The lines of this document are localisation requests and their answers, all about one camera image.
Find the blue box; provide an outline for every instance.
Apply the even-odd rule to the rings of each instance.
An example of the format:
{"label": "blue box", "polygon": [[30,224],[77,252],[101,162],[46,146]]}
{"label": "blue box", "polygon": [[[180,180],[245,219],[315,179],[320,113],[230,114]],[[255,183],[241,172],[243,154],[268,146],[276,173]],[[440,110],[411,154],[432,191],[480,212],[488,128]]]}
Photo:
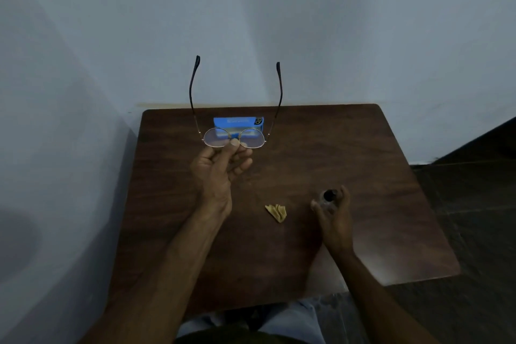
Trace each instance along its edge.
{"label": "blue box", "polygon": [[244,129],[254,128],[263,133],[264,120],[263,117],[214,117],[213,124],[216,128],[223,128],[229,132],[232,139],[238,139],[238,135]]}

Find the eyeglass temple arm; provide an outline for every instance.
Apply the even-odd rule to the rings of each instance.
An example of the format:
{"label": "eyeglass temple arm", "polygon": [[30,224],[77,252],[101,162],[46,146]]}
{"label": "eyeglass temple arm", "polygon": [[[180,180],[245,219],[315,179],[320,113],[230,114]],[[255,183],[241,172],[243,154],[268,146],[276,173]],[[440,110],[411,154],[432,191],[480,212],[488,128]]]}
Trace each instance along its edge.
{"label": "eyeglass temple arm", "polygon": [[281,83],[280,62],[276,63],[276,72],[278,73],[278,78],[280,79],[280,92],[281,92],[280,103],[278,104],[278,108],[276,109],[276,114],[274,114],[273,123],[270,125],[269,133],[267,134],[267,140],[269,139],[270,133],[273,131],[274,122],[276,121],[276,117],[278,117],[278,112],[280,111],[281,101],[283,100],[283,84]]}
{"label": "eyeglass temple arm", "polygon": [[199,129],[199,124],[197,124],[197,117],[195,116],[195,110],[194,110],[194,103],[192,102],[192,84],[194,82],[194,76],[197,71],[197,68],[199,67],[199,64],[201,64],[201,58],[199,55],[195,58],[195,66],[193,67],[193,73],[192,73],[192,79],[190,79],[190,106],[192,108],[192,114],[193,119],[195,120],[195,126],[197,127],[197,132],[199,133],[199,136],[201,135],[201,130]]}

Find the eyeglasses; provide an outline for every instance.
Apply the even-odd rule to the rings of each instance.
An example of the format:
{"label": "eyeglasses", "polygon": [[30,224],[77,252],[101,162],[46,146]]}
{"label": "eyeglasses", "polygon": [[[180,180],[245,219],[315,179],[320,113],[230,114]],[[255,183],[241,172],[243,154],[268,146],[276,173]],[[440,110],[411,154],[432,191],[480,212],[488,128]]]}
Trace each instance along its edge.
{"label": "eyeglasses", "polygon": [[[192,84],[194,82],[194,76],[197,71],[197,68],[201,64],[201,58],[199,56],[195,59],[195,66],[193,67],[192,79],[190,80],[190,106],[192,108],[193,119],[195,120],[195,125],[197,127],[197,132],[201,135],[201,131],[199,129],[199,124],[197,123],[197,117],[195,115],[194,103],[192,102]],[[281,70],[280,70],[280,62],[276,63],[276,72],[278,73],[278,78],[280,79],[280,103],[278,104],[278,108],[276,109],[276,114],[274,115],[273,123],[270,125],[269,133],[267,134],[267,139],[265,139],[263,133],[256,128],[247,128],[238,134],[238,141],[244,147],[248,148],[260,148],[264,145],[269,139],[270,132],[273,131],[274,122],[276,121],[276,117],[278,117],[278,112],[280,111],[281,100],[283,99],[283,85],[281,84]],[[231,140],[231,134],[223,128],[211,128],[209,129],[201,139],[204,144],[210,147],[219,148],[224,147],[228,144],[229,140]]]}

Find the wooden table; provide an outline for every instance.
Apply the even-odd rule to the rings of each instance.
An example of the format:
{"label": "wooden table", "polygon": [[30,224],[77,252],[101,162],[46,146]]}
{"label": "wooden table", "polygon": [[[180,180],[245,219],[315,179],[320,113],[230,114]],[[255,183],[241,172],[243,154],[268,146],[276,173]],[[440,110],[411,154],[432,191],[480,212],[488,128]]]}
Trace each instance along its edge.
{"label": "wooden table", "polygon": [[[275,107],[199,109],[265,116]],[[192,211],[188,166],[203,148],[190,109],[144,112],[110,288],[130,288]],[[270,140],[233,190],[233,212],[199,276],[187,315],[346,291],[310,200],[345,184],[356,252],[384,285],[458,274],[459,264],[377,105],[285,106]],[[286,206],[277,223],[266,204]]]}

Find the dark floor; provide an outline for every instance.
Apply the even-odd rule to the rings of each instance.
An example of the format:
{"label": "dark floor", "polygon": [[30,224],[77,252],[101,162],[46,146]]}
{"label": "dark floor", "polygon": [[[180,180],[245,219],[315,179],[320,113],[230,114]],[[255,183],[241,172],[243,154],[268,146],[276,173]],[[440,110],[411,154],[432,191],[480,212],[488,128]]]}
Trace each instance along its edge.
{"label": "dark floor", "polygon": [[[462,274],[389,292],[442,343],[515,343],[516,118],[414,172]],[[313,302],[327,344],[369,342],[350,294]]]}

